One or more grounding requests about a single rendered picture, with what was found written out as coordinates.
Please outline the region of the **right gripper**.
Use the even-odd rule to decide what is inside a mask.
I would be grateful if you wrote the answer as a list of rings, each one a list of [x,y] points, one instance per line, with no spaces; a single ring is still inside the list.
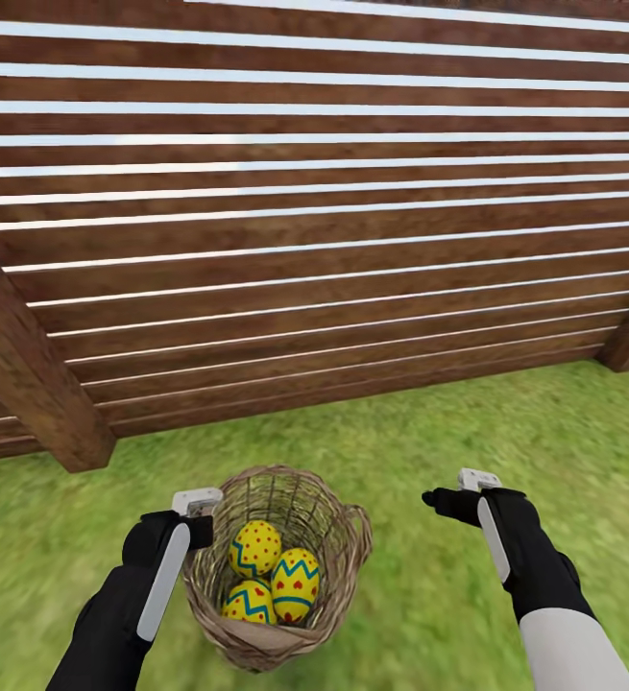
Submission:
[[[447,517],[455,517],[467,525],[473,525],[467,515],[467,500],[472,492],[468,490],[449,490],[449,488],[435,488],[423,492],[421,498],[428,506],[434,506],[434,512]]]

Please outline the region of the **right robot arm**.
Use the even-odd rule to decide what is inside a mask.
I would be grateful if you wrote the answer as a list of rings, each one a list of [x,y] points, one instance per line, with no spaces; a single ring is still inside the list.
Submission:
[[[456,478],[457,490],[421,498],[484,532],[512,594],[536,691],[629,691],[629,671],[582,596],[578,569],[555,550],[534,504],[494,473],[462,467]]]

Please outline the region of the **easter egg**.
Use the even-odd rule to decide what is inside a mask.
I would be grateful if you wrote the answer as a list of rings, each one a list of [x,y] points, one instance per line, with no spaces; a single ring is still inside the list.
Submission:
[[[322,558],[317,560],[310,548],[283,549],[267,577],[280,623],[298,627],[314,608],[324,562]]]
[[[278,526],[261,520],[244,523],[235,530],[230,543],[230,571],[245,582],[251,578],[265,580],[283,552]]]
[[[256,623],[277,624],[278,614],[271,598],[271,584],[266,578],[251,578],[235,586],[219,608],[221,617]]]

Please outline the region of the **wicker basket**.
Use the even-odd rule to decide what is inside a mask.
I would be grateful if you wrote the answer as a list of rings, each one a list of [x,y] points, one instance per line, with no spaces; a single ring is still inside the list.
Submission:
[[[243,478],[247,478],[247,486],[249,485],[249,476],[261,476],[271,474],[274,478],[277,475],[297,474],[297,482],[290,482],[290,486],[295,488],[293,493],[299,494],[297,488],[301,487],[299,478],[304,481],[310,480],[310,487],[314,484],[320,486],[320,493],[324,492],[327,497],[327,503],[335,503],[335,509],[329,511],[331,520],[333,522],[341,522],[343,524],[342,530],[344,532],[347,543],[343,545],[341,553],[345,560],[345,568],[341,568],[341,576],[339,576],[339,585],[336,586],[335,578],[337,578],[337,561],[341,553],[337,553],[339,549],[335,549],[335,553],[329,551],[327,542],[329,541],[331,530],[330,522],[327,528],[326,535],[322,537],[320,545],[314,551],[314,557],[317,560],[323,556],[324,563],[322,565],[323,575],[320,579],[320,587],[318,589],[317,603],[314,608],[311,608],[305,619],[302,620],[301,625],[296,627],[292,624],[267,624],[256,623],[255,621],[244,621],[238,619],[230,619],[221,617],[219,610],[219,588],[223,582],[223,575],[225,571],[230,568],[229,557],[222,559],[222,566],[218,566],[218,560],[214,560],[214,555],[219,551],[214,551],[214,545],[207,548],[200,548],[200,550],[190,550],[186,552],[184,558],[181,575],[184,581],[184,590],[186,591],[186,598],[189,600],[192,613],[194,617],[201,623],[207,640],[212,642],[213,648],[217,650],[217,654],[221,659],[232,667],[232,669],[240,669],[253,675],[259,673],[273,673],[284,663],[298,657],[299,655],[311,652],[321,644],[321,642],[328,642],[334,633],[344,624],[346,615],[350,610],[353,599],[352,580],[356,578],[358,568],[363,566],[369,554],[373,552],[373,531],[371,531],[371,524],[367,515],[367,511],[363,506],[356,504],[342,504],[340,499],[332,492],[332,489],[323,481],[322,477],[315,475],[308,469],[297,469],[288,464],[271,464],[271,465],[254,465],[242,469],[239,473],[234,473],[219,487],[219,490],[224,493],[224,507],[226,507],[220,520],[216,514],[216,524],[222,523],[224,516],[228,517],[228,512],[237,507],[241,503],[241,499],[237,503],[229,504],[229,491],[231,486],[237,486]],[[320,493],[318,497],[311,500],[313,506],[318,509],[320,507]],[[243,500],[247,495],[247,510],[241,514],[246,514],[246,523],[249,523],[250,513],[254,509],[249,509],[249,503],[253,496],[249,493],[247,488],[246,493],[243,494]],[[327,507],[326,503],[326,507]],[[327,509],[324,507],[322,512],[327,514]],[[212,515],[214,506],[204,507],[202,509],[191,509],[190,516],[204,517]],[[241,516],[239,514],[239,516]],[[237,516],[237,517],[239,517]],[[291,520],[293,513],[291,509],[287,513],[287,520]],[[353,525],[354,519],[360,519],[361,534],[357,534],[357,529]],[[297,516],[297,520],[302,520]],[[213,524],[213,528],[216,528]],[[308,522],[302,520],[304,524],[304,532],[309,528]],[[304,534],[304,532],[302,532]],[[235,532],[228,536],[228,539],[233,539]],[[230,547],[228,539],[222,543],[222,547]],[[212,564],[212,560],[214,564]]]

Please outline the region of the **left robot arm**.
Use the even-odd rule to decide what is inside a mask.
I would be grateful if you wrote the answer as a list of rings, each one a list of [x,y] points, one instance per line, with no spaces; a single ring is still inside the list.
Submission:
[[[177,492],[170,511],[140,515],[114,568],[73,630],[46,691],[134,691],[144,657],[175,587],[186,552],[213,545],[213,516],[191,509],[218,505],[218,488]]]

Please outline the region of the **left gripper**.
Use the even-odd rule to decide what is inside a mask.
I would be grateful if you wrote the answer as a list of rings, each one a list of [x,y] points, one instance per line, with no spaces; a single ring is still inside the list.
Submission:
[[[207,548],[213,545],[213,516],[206,515],[204,517],[180,517],[180,522],[186,522],[190,530],[190,550],[200,550],[200,548]]]

